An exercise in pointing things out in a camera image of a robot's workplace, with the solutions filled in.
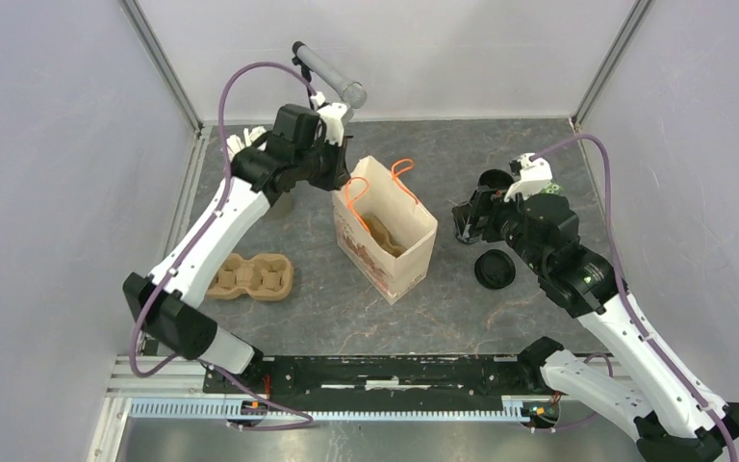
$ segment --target black lid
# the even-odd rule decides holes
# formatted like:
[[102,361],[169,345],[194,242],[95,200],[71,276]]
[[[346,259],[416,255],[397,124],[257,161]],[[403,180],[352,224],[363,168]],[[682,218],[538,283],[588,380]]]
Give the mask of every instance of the black lid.
[[514,282],[514,262],[502,250],[493,248],[474,262],[474,276],[486,289],[502,289]]

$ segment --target orange bag handle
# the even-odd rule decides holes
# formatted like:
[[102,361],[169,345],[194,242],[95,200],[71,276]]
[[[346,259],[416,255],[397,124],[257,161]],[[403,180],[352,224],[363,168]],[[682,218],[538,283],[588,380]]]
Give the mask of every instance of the orange bag handle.
[[[405,162],[408,162],[409,163],[409,166],[404,167],[401,170],[395,170],[396,167],[400,166],[401,164],[403,164]],[[405,171],[409,171],[409,170],[411,170],[413,168],[415,168],[415,161],[413,161],[412,159],[406,158],[406,159],[401,159],[401,160],[395,162],[393,164],[392,168],[390,168],[390,172],[392,173],[393,180],[397,183],[398,187],[401,188],[405,193],[409,194],[413,199],[415,199],[415,203],[416,204],[420,204],[420,201],[418,200],[418,198],[415,197],[415,195],[412,194],[411,191],[409,191],[409,188],[407,188],[406,186],[404,186],[403,183],[400,182],[400,178],[398,178],[401,173],[403,173]]]
[[[361,192],[355,196],[354,199],[349,198],[349,185],[352,183],[352,180],[361,180],[366,185]],[[358,221],[361,223],[362,226],[364,226],[364,229],[367,230],[367,232],[370,231],[370,227],[367,226],[367,224],[364,222],[364,219],[361,218],[360,215],[358,215],[358,212],[355,211],[355,201],[360,199],[362,195],[364,195],[368,190],[370,189],[370,182],[367,181],[367,178],[364,178],[363,176],[353,176],[349,180],[347,180],[346,184],[344,185],[344,198],[346,199],[346,208],[350,212],[352,212],[352,215],[354,215]]]

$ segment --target floor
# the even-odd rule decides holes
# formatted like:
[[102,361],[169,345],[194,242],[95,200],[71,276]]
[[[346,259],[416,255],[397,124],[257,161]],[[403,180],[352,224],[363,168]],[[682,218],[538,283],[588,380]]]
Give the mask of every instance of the floor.
[[[295,266],[290,296],[280,302],[206,299],[201,311],[266,354],[517,353],[544,335],[576,352],[605,350],[545,299],[536,277],[520,263],[511,286],[481,287],[474,261],[487,248],[505,245],[465,246],[453,234],[451,207],[469,198],[479,174],[507,170],[516,156],[569,137],[566,120],[363,122],[349,124],[347,133],[355,137],[347,151],[349,169],[368,155],[387,167],[404,157],[415,160],[402,179],[439,223],[426,278],[390,306],[338,248],[330,193],[303,184],[291,192],[293,208],[284,218],[263,218],[234,249],[247,258],[286,255]],[[216,192],[220,152],[215,129],[191,223]],[[582,242],[607,255],[599,200],[581,151],[567,148],[550,162],[579,214]]]
[[[578,402],[563,403],[562,423],[590,412]],[[240,433],[216,421],[132,419],[117,460],[635,462],[642,457],[633,440],[601,417],[553,435],[532,435],[518,423],[324,422],[260,434]]]

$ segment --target beige bag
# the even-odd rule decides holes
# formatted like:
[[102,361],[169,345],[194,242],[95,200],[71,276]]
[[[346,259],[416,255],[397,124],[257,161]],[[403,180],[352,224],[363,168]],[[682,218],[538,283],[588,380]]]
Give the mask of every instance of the beige bag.
[[438,229],[438,221],[397,178],[412,168],[395,171],[407,161],[412,162],[395,163],[393,174],[365,157],[352,179],[333,192],[339,247],[390,304],[426,276]]

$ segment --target purple hose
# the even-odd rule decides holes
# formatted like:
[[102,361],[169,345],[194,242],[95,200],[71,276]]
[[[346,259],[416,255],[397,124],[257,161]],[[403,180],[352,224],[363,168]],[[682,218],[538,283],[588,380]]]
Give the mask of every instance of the purple hose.
[[[293,77],[298,79],[301,83],[303,83],[305,87],[307,87],[307,90],[309,90],[312,94],[316,94],[316,90],[313,88],[313,86],[310,85],[310,82],[304,80],[304,78],[298,73],[296,73],[295,70],[293,70],[291,67],[280,64],[280,63],[259,62],[259,63],[249,64],[243,67],[242,69],[238,70],[233,76],[231,76],[231,78],[225,84],[225,88],[222,91],[222,96],[219,98],[218,122],[219,122],[219,136],[222,141],[222,159],[223,159],[223,170],[225,173],[225,184],[224,184],[224,188],[222,189],[222,196],[220,198],[220,201],[215,207],[216,211],[221,210],[222,207],[224,206],[228,198],[228,195],[231,192],[231,184],[232,184],[231,165],[230,165],[230,161],[228,160],[228,140],[225,137],[225,124],[224,124],[225,100],[228,98],[228,91],[230,91],[231,87],[234,85],[234,82],[236,82],[240,77],[242,77],[242,75],[245,72],[255,69],[257,67],[275,67],[275,68],[284,70],[285,72],[291,74]],[[199,240],[202,239],[202,237],[208,231],[208,228],[211,227],[211,225],[214,223],[214,220],[216,219],[217,219],[217,216],[215,214],[210,214],[208,216],[208,219],[206,219],[205,222],[202,223],[202,226],[200,226],[196,234],[189,240],[189,242],[186,244],[186,246],[183,248],[180,254],[177,255],[177,258],[174,259],[174,263],[171,266],[172,269],[178,270],[180,268],[180,265],[182,265],[183,261],[185,261],[189,253],[191,253],[191,250],[194,248],[196,243],[198,243]],[[142,331],[143,322],[148,316],[148,312],[151,311],[151,307],[154,305],[154,300],[157,299],[157,296],[160,295],[160,293],[163,291],[163,289],[168,284],[168,281],[170,280],[171,280],[171,274],[167,272],[163,276],[163,279],[160,281],[160,283],[157,284],[157,286],[154,288],[154,291],[152,291],[151,295],[148,297],[145,303],[143,303],[143,306],[142,306],[142,309],[140,310],[140,314],[138,315],[137,321],[135,321],[135,327],[132,330],[132,339],[131,339],[131,343],[129,346],[129,367],[131,368],[134,375],[138,377],[148,377],[148,376],[154,375],[159,370],[161,370],[163,367],[165,367],[166,364],[171,362],[171,360],[177,357],[176,353],[170,354],[160,364],[158,364],[157,366],[155,366],[149,371],[141,371],[140,367],[138,366],[138,361],[137,361],[138,359],[137,358],[137,341],[138,341],[138,338],[140,337],[140,332]],[[255,429],[261,428],[261,430],[264,431],[264,430],[282,430],[282,429],[290,429],[290,428],[299,428],[301,426],[309,425],[313,422],[313,418],[310,417],[310,415],[304,414],[298,411],[294,411],[290,408],[281,406],[267,399],[260,398],[255,393],[253,393],[251,390],[249,390],[247,387],[242,385],[240,381],[238,381],[233,376],[233,374],[229,373],[228,371],[222,368],[217,368],[217,370],[219,371],[219,373],[225,376],[228,380],[230,380],[231,383],[236,385],[237,388],[239,388],[245,394],[251,396],[252,398],[258,401],[261,401],[276,409],[280,409],[282,411],[295,414],[297,416],[307,419],[307,421],[303,423],[290,423],[286,425],[276,425],[276,426],[271,426],[271,427],[253,427],[253,428],[248,428],[249,430],[255,430]]]
[[[613,365],[610,364],[610,358],[604,353],[593,353],[589,355],[587,358],[585,358],[584,361],[582,362],[585,364],[588,364],[594,358],[604,359],[604,363],[607,365],[607,375],[609,377],[613,377]],[[538,431],[540,433],[554,433],[554,432],[562,431],[562,430],[573,430],[574,428],[579,428],[587,424],[588,422],[592,421],[593,419],[597,417],[597,415],[598,414],[595,412],[591,414],[590,416],[582,419],[581,421],[576,421],[573,423],[566,423],[564,425],[555,425],[554,428],[534,428],[534,431]]]
[[[616,287],[619,289],[619,299],[622,301],[622,305],[624,307],[624,310],[627,311],[627,315],[630,316],[633,324],[636,326],[637,329],[639,329],[639,333],[642,334],[643,338],[647,338],[650,335],[650,332],[639,319],[639,316],[636,315],[636,311],[630,305],[630,300],[627,298],[627,291],[624,287],[624,269],[622,268],[622,261],[619,258],[619,249],[616,248],[616,239],[614,239],[613,236],[613,208],[611,207],[613,196],[610,189],[610,161],[607,158],[607,149],[604,147],[604,144],[602,144],[602,142],[593,135],[576,135],[575,137],[562,140],[557,144],[553,144],[534,154],[533,156],[531,156],[531,161],[544,159],[551,152],[565,147],[571,143],[582,140],[592,141],[597,146],[597,148],[599,149],[599,153],[601,154],[602,164],[604,165],[604,221],[605,228],[607,230],[607,241],[610,245],[610,256],[614,269],[613,275],[616,278]],[[738,462],[738,452],[735,449],[735,443],[732,439],[732,435],[729,434],[729,430],[726,428],[724,421],[722,421],[721,418],[718,416],[718,413],[716,413],[714,409],[708,408],[709,401],[707,401],[706,398],[703,397],[699,389],[696,388],[693,382],[689,380],[686,375],[684,375],[684,372],[682,372],[681,369],[678,368],[675,362],[673,362],[673,360],[667,355],[667,353],[655,341],[655,339],[648,339],[648,343],[650,344],[650,347],[653,349],[653,351],[655,351],[656,354],[661,358],[664,364],[667,365],[670,371],[675,374],[675,376],[678,378],[678,381],[680,381],[681,384],[684,385],[684,387],[690,392],[693,398],[696,399],[699,406],[707,409],[706,414],[709,416],[712,422],[715,423],[716,426],[718,426],[718,429],[724,436],[726,447],[729,449],[729,460],[731,462]]]

